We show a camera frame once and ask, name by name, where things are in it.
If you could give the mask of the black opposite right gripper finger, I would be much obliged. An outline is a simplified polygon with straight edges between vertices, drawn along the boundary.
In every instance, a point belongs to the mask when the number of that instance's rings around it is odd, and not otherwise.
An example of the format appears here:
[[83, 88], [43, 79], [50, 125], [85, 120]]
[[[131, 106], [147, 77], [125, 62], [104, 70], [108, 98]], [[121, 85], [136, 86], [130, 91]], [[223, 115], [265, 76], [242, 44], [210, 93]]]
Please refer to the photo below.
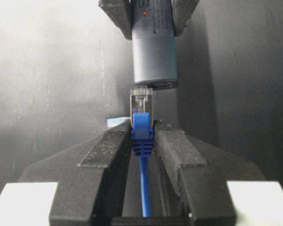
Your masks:
[[184, 32], [199, 0], [171, 0], [175, 36]]
[[132, 9], [130, 0], [99, 0], [98, 6], [118, 27], [127, 40], [132, 39]]

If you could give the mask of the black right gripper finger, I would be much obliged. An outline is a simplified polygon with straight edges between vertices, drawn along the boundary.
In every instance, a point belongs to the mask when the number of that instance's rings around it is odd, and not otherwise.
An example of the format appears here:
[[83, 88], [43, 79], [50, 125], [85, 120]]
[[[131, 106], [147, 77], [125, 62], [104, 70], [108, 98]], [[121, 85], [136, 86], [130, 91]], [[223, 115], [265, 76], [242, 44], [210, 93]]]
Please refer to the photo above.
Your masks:
[[52, 226], [105, 226], [122, 215], [131, 155], [131, 126], [101, 135], [35, 162], [20, 182], [57, 182]]
[[237, 214], [227, 181], [266, 179], [255, 163], [160, 121], [155, 150], [192, 226], [233, 226]]

